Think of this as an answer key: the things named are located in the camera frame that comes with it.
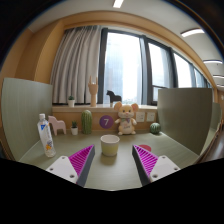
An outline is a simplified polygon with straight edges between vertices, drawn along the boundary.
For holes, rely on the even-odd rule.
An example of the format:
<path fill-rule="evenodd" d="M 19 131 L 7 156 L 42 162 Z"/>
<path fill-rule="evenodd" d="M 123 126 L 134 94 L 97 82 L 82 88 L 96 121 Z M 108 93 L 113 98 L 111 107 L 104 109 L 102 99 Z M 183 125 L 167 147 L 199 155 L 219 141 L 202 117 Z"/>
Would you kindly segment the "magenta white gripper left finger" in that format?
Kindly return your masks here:
<path fill-rule="evenodd" d="M 47 171 L 84 187 L 94 156 L 95 146 L 90 145 L 69 157 L 59 157 Z"/>

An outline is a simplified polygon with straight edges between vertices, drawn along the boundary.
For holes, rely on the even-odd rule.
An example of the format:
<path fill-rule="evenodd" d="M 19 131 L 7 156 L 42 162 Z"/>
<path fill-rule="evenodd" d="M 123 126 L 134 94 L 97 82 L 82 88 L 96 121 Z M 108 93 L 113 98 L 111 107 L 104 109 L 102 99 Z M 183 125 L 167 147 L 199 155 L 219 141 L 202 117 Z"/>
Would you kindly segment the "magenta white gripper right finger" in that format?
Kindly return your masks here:
<path fill-rule="evenodd" d="M 132 155 L 143 186 L 180 170 L 167 156 L 156 156 L 138 145 L 132 147 Z"/>

